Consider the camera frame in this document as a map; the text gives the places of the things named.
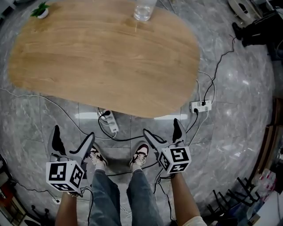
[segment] wooden table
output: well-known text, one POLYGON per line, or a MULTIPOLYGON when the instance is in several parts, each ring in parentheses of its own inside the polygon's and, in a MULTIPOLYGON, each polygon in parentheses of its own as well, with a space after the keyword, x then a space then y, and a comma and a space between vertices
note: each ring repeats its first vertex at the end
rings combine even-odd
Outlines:
POLYGON ((8 72, 17 87, 140 117, 178 110, 190 97, 199 49, 189 27, 155 8, 133 18, 127 0, 63 1, 18 35, 8 72))

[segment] blue jeans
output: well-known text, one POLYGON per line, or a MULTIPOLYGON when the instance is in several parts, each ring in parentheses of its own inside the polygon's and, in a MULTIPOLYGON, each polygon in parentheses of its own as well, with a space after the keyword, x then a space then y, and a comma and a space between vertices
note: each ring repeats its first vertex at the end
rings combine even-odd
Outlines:
MULTIPOLYGON (((91 226, 121 226, 120 191, 103 170, 96 170, 92 181, 91 226)), ((133 172, 127 189, 133 226, 163 226, 150 185, 141 169, 133 172)))

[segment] gray marble tile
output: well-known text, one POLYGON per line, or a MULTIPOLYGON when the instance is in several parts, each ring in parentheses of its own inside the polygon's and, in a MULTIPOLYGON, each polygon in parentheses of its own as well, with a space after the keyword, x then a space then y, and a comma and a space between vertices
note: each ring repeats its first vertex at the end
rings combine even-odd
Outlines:
POLYGON ((39 98, 40 97, 16 98, 16 131, 18 136, 43 141, 39 98))
MULTIPOLYGON (((79 125, 78 103, 56 97, 48 97, 60 105, 73 121, 79 125)), ((76 150, 80 144, 80 132, 65 113, 53 103, 40 99, 40 117, 42 122, 42 132, 44 144, 47 147, 50 133, 55 125, 60 128, 60 137, 67 151, 76 150)))
POLYGON ((246 136, 246 132, 240 105, 217 102, 213 139, 246 136))
MULTIPOLYGON (((117 139, 129 139, 130 138, 130 127, 131 127, 131 116, 122 114, 119 112, 113 112, 116 122, 119 127, 119 132, 116 136, 117 139)), ((80 128, 85 133, 94 132, 96 136, 95 142, 101 147, 130 147, 130 141, 117 142, 111 139, 99 139, 107 138, 107 136, 101 131, 98 125, 98 119, 96 114, 96 108, 93 106, 79 104, 79 121, 80 128)), ((103 126, 105 131, 113 136, 108 126, 103 126)), ((80 133, 81 140, 86 137, 85 134, 80 133)))
POLYGON ((192 127, 190 131, 187 133, 186 143, 193 144, 193 143, 210 142, 212 139, 213 129, 214 129, 214 124, 202 125, 201 127, 199 127, 199 130, 197 126, 192 127))
POLYGON ((249 84, 238 56, 228 53, 217 72, 217 101, 238 104, 246 100, 249 84))

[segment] person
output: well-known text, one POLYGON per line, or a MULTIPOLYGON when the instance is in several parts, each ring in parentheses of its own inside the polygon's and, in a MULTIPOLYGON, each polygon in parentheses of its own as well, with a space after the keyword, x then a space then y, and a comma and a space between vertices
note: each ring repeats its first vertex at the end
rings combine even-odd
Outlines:
POLYGON ((236 38, 242 41, 244 47, 248 45, 265 45, 280 42, 283 38, 280 26, 283 24, 283 10, 276 9, 268 12, 263 18, 255 20, 246 27, 239 27, 232 23, 236 38))
MULTIPOLYGON (((150 185, 142 171, 142 166, 149 154, 149 146, 140 143, 130 161, 132 178, 127 189, 127 196, 132 210, 133 226, 164 225, 157 208, 157 203, 150 185)), ((90 213, 90 226, 121 226, 120 192, 118 186, 105 174, 108 163, 98 147, 92 147, 90 158, 95 165, 92 182, 93 206, 90 213)), ((193 196, 181 173, 171 179, 176 213, 179 226, 206 226, 193 196)), ((76 197, 63 193, 56 216, 55 226, 77 226, 76 197)))

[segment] white cable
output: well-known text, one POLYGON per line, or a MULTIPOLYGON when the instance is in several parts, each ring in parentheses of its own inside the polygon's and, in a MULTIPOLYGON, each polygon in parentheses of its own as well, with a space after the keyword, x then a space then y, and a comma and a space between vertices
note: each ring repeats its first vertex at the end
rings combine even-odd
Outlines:
POLYGON ((215 85, 214 81, 212 80, 212 77, 209 74, 207 74, 206 72, 202 72, 202 71, 199 71, 199 73, 203 73, 203 74, 207 75, 208 77, 210 77, 210 79, 211 79, 211 81, 212 81, 212 83, 214 85, 214 95, 213 95, 213 100, 212 100, 212 103, 211 103, 211 105, 212 105, 214 100, 215 100, 216 85, 215 85))
POLYGON ((191 145, 191 143, 193 142, 193 140, 194 140, 194 138, 195 138, 196 134, 198 133, 198 131, 199 131, 200 127, 202 126, 202 124, 204 123, 204 121, 208 118, 208 115, 209 115, 209 111, 207 111, 207 117, 206 117, 206 118, 202 121, 202 123, 199 125, 199 127, 198 127, 197 131, 195 132, 194 137, 191 139, 191 142, 190 142, 189 146, 190 146, 190 145, 191 145))
POLYGON ((125 214, 127 215, 126 218, 132 218, 132 212, 127 211, 126 208, 120 206, 120 210, 122 210, 123 212, 125 212, 125 214))
POLYGON ((199 90, 199 102, 201 103, 201 101, 202 101, 202 98, 201 98, 201 96, 200 96, 200 87, 199 87, 199 81, 198 81, 198 80, 196 80, 196 82, 198 83, 198 90, 199 90))
MULTIPOLYGON (((80 129, 80 127, 77 126, 77 124, 75 123, 75 121, 68 115, 68 113, 67 113, 61 106, 59 106, 58 104, 56 104, 56 103, 53 102, 52 100, 50 100, 50 99, 48 99, 48 98, 46 98, 46 97, 44 97, 44 96, 36 95, 36 94, 32 94, 32 95, 27 95, 27 94, 16 95, 16 94, 11 93, 9 90, 3 89, 3 88, 0 88, 0 90, 4 90, 4 91, 8 92, 9 94, 11 94, 11 95, 13 95, 13 96, 15 96, 15 97, 42 97, 43 99, 46 99, 47 101, 53 103, 53 104, 56 105, 58 108, 60 108, 60 109, 65 113, 65 115, 74 123, 74 125, 76 126, 76 128, 77 128, 79 131, 81 131, 81 132, 82 132, 83 134, 85 134, 85 135, 88 135, 87 133, 83 132, 83 131, 80 129)), ((96 136, 96 138, 97 138, 97 139, 111 139, 111 138, 101 138, 101 137, 97 137, 97 136, 96 136)))

